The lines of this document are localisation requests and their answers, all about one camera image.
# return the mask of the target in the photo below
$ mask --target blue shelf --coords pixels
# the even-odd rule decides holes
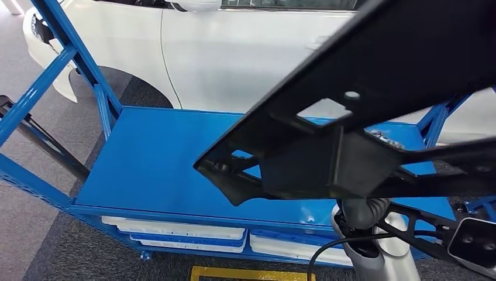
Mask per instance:
[[[234,207],[192,168],[198,155],[241,116],[123,107],[71,209],[84,214],[151,220],[311,234],[331,232],[330,211],[335,200],[254,199]],[[389,122],[373,128],[408,149],[423,147],[416,125]],[[435,172],[431,163],[408,165],[408,169],[417,174]],[[445,197],[396,201],[453,218]]]

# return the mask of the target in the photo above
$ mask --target mounting hole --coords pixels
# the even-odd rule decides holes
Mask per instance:
[[[356,101],[360,99],[360,94],[354,91],[348,91],[345,92],[345,98],[348,100]]]

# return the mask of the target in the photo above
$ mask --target blue metal cart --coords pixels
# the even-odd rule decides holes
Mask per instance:
[[[328,235],[333,231],[330,212],[335,200],[255,199],[234,207],[192,165],[242,115],[121,105],[57,1],[33,0],[33,3],[64,50],[20,100],[11,104],[5,112],[0,121],[0,144],[20,124],[31,126],[27,120],[29,111],[70,60],[76,63],[95,92],[106,142],[89,176],[76,160],[63,157],[68,169],[79,169],[82,171],[79,173],[80,177],[87,177],[74,198],[0,155],[0,176],[3,180],[135,249],[141,253],[143,259],[149,259],[154,251],[164,251],[265,261],[308,262],[255,253],[251,250],[249,241],[242,253],[144,246],[131,240],[129,235],[120,233],[115,226],[103,224],[101,216],[107,215]],[[437,141],[444,120],[465,98],[434,107],[419,124],[386,122],[371,129],[383,132],[410,150],[431,147]],[[35,135],[45,144],[53,143],[47,134]],[[68,155],[68,152],[57,146],[51,151],[56,155]],[[431,162],[406,165],[406,168],[416,174],[435,173]],[[399,198],[396,201],[447,218],[454,217],[446,197]],[[419,224],[418,228],[426,229],[426,225]]]

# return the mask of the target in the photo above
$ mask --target gray carpet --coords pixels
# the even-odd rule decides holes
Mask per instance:
[[[135,78],[131,79],[121,101],[130,105],[170,106],[153,89]],[[88,167],[91,167],[102,144],[103,137],[100,136],[86,162]],[[79,186],[79,183],[74,185],[72,195]],[[133,250],[64,214],[59,214],[27,270],[25,280],[188,280],[193,265],[293,272],[306,270],[305,265],[174,253],[154,253],[151,261],[143,262]],[[417,262],[417,266],[422,280],[487,280],[443,261],[425,259]],[[315,273],[318,280],[355,280],[351,269],[317,267]]]
[[[21,16],[11,16],[0,7],[0,94],[14,101],[43,70],[27,52],[22,21]],[[120,93],[130,79],[122,73],[108,78]],[[50,87],[31,113],[76,158],[85,161],[101,129],[93,93],[82,81],[76,79],[75,85],[79,103]],[[19,133],[14,132],[0,152],[62,192],[71,190],[75,178]],[[27,193],[0,183],[0,280],[21,280],[57,213]]]

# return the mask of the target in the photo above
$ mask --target black bracket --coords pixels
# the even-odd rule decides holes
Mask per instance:
[[[496,85],[494,14],[493,0],[368,1],[195,169],[234,205],[251,198],[496,194],[496,138],[412,152],[364,131]],[[351,113],[324,125],[298,116],[325,98]],[[251,156],[234,156],[236,150]],[[460,171],[416,176],[401,167],[430,160]],[[255,166],[260,177],[246,172]]]
[[[408,217],[408,225],[406,231],[401,231],[385,221],[389,213],[399,213]],[[435,227],[435,231],[416,231],[415,224],[417,221],[425,221]],[[445,261],[454,261],[454,258],[447,252],[449,242],[451,242],[453,235],[458,227],[456,221],[449,220],[445,217],[431,214],[396,203],[391,203],[386,213],[376,223],[376,226],[382,228],[386,232],[396,235],[399,239],[419,249],[420,251],[430,255],[436,259]],[[437,242],[431,242],[424,238],[417,236],[427,236],[437,238]]]

